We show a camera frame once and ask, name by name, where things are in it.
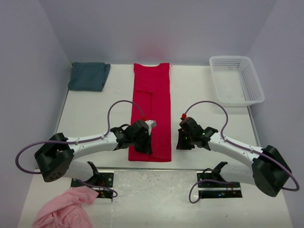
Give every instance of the light purple wall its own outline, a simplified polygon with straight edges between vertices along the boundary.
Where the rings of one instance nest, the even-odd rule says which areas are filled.
[[[248,54],[266,97],[252,107],[262,146],[277,147],[302,187],[284,192],[295,228],[304,227],[303,12],[303,0],[278,0]]]
[[[69,70],[40,3],[0,1],[0,227],[17,227],[32,176],[19,171],[14,159],[25,145],[54,133]],[[31,170],[33,153],[21,159]]]
[[[276,0],[40,0],[70,61],[209,64],[245,55]]]

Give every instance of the white plastic basket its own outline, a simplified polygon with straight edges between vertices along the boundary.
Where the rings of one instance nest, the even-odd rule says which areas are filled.
[[[209,62],[220,103],[225,106],[250,106],[265,100],[250,58],[214,56]]]

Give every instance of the cable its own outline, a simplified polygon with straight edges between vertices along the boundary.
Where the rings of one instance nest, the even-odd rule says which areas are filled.
[[[212,171],[212,169],[206,168],[206,169],[204,169],[204,171],[203,171],[201,174],[204,174],[204,173],[207,172],[208,170]]]
[[[16,155],[16,158],[15,158],[15,164],[17,166],[18,169],[20,169],[22,172],[25,172],[25,173],[28,173],[28,174],[41,174],[41,172],[34,172],[34,171],[29,171],[29,170],[26,170],[24,168],[21,167],[20,163],[19,163],[19,158],[20,158],[20,155],[26,151],[27,149],[29,149],[30,147],[33,147],[33,146],[36,146],[36,145],[40,145],[40,144],[46,144],[46,143],[49,143],[49,144],[77,144],[77,143],[89,143],[89,142],[92,142],[92,141],[96,141],[96,140],[100,140],[100,139],[103,139],[104,137],[106,137],[110,130],[111,130],[111,126],[110,126],[110,112],[111,112],[111,109],[118,103],[121,103],[121,102],[128,102],[128,103],[131,103],[133,105],[135,105],[139,111],[141,112],[142,116],[144,117],[144,114],[143,114],[143,111],[142,109],[140,108],[140,106],[133,102],[133,101],[128,101],[128,100],[120,100],[120,101],[116,101],[115,103],[113,103],[109,110],[108,110],[108,113],[107,113],[107,123],[108,123],[108,129],[106,131],[106,133],[103,135],[103,136],[98,136],[96,138],[92,138],[92,139],[86,139],[86,140],[80,140],[78,142],[76,141],[73,141],[73,142],[65,142],[65,141],[56,141],[56,140],[45,140],[45,141],[39,141],[39,142],[34,142],[34,143],[31,143],[29,145],[27,145],[26,147],[22,148]]]
[[[115,191],[114,189],[111,189],[111,188],[108,188],[108,187],[105,187],[105,186],[97,186],[97,185],[89,184],[89,183],[86,183],[86,182],[84,182],[84,181],[82,181],[82,180],[80,180],[80,179],[75,179],[75,178],[74,178],[74,180],[76,180],[76,181],[78,181],[79,183],[81,183],[81,184],[83,184],[83,185],[86,185],[86,186],[88,186],[88,187],[90,187],[90,188],[106,189],[106,190],[108,190],[108,191],[111,191],[111,192],[113,192],[113,193],[116,194],[116,195],[113,195],[113,196],[112,196],[113,198],[115,198],[115,197],[118,196],[117,191]]]
[[[217,184],[234,184],[235,182],[222,182],[222,181],[218,181],[218,180],[209,180],[209,179],[203,179],[203,180],[199,180],[198,182],[196,182],[193,186],[192,186],[192,188],[190,189],[190,192],[189,192],[189,202],[190,203],[193,203],[193,204],[195,204],[195,203],[197,203],[197,202],[199,202],[200,201],[200,199],[201,199],[201,197],[199,197],[196,201],[192,201],[191,200],[191,194],[192,194],[192,191],[193,191],[193,189],[194,189],[194,187],[195,186],[197,186],[197,185],[199,185],[199,184],[201,184],[201,183],[203,183],[203,182],[213,182],[213,183],[217,183]]]
[[[214,102],[214,101],[199,101],[199,102],[196,102],[196,103],[192,104],[192,105],[186,110],[186,112],[182,115],[182,117],[185,118],[187,112],[188,112],[193,106],[196,106],[196,105],[201,104],[201,103],[212,103],[212,104],[217,105],[218,107],[220,107],[220,108],[223,110],[223,112],[224,112],[224,114],[225,114],[225,116],[226,116],[226,121],[225,121],[225,124],[223,125],[222,129],[220,130],[220,135],[221,135],[221,137],[222,137],[226,142],[228,142],[229,144],[231,144],[231,145],[233,145],[233,146],[235,146],[235,147],[238,147],[238,148],[240,148],[240,149],[242,149],[242,150],[256,153],[256,154],[258,154],[258,155],[260,155],[260,156],[262,156],[262,157],[264,157],[264,158],[267,158],[268,160],[272,161],[274,164],[276,164],[276,165],[279,166],[282,170],[284,170],[284,172],[286,172],[286,173],[288,174],[288,176],[289,176],[289,177],[294,181],[294,183],[295,183],[295,188],[294,188],[294,189],[284,188],[284,187],[283,187],[282,189],[287,190],[287,191],[299,191],[300,185],[299,185],[298,181],[296,180],[296,178],[294,177],[294,175],[293,175],[285,166],[283,166],[281,163],[279,163],[278,161],[276,161],[276,160],[273,159],[272,157],[269,157],[269,156],[266,155],[266,154],[263,154],[263,153],[261,153],[261,152],[259,152],[259,151],[256,151],[256,150],[250,150],[250,149],[247,148],[247,147],[238,145],[237,143],[234,143],[234,142],[232,142],[232,141],[230,141],[230,140],[228,140],[228,139],[225,138],[225,136],[224,136],[224,130],[225,130],[227,124],[228,124],[228,113],[227,113],[227,111],[224,109],[224,107],[221,106],[220,104],[218,104],[218,103],[216,103],[216,102]],[[195,183],[195,184],[192,186],[191,192],[192,192],[193,188],[194,188],[197,184],[198,184],[198,183]]]
[[[119,128],[129,127],[129,126],[130,126],[129,124],[125,123],[125,124],[121,125]]]

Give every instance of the folded shirt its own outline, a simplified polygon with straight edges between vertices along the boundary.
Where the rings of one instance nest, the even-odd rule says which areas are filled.
[[[110,71],[110,64],[78,63],[72,67],[69,90],[101,92]]]

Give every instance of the white table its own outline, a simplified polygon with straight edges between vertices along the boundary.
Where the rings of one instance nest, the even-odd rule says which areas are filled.
[[[239,164],[216,152],[204,149],[177,151],[180,116],[189,105],[199,100],[216,101],[210,68],[207,66],[172,66],[171,127],[172,162],[131,162],[127,150],[100,152],[80,158],[93,161],[98,167],[116,167],[114,188],[119,197],[97,199],[84,206],[95,227],[102,228],[291,228],[292,223],[282,192],[271,198],[255,186],[241,183],[243,198],[204,199],[192,205],[188,202],[189,189],[196,182],[195,171],[120,171],[121,168],[151,169],[205,169],[214,168],[221,161]],[[86,136],[106,130],[109,106],[120,99],[132,100],[133,66],[112,65],[109,78],[101,93],[68,93],[58,132],[65,136]],[[255,135],[248,110],[245,107],[227,108],[229,124],[226,134],[242,142],[255,145]],[[225,121],[221,110],[211,104],[202,104],[189,112],[204,128],[220,129]],[[111,114],[112,126],[129,123],[130,104],[119,104]],[[19,221],[19,228],[31,226],[41,207],[70,185],[70,179],[61,178],[45,183],[40,175],[33,177]]]

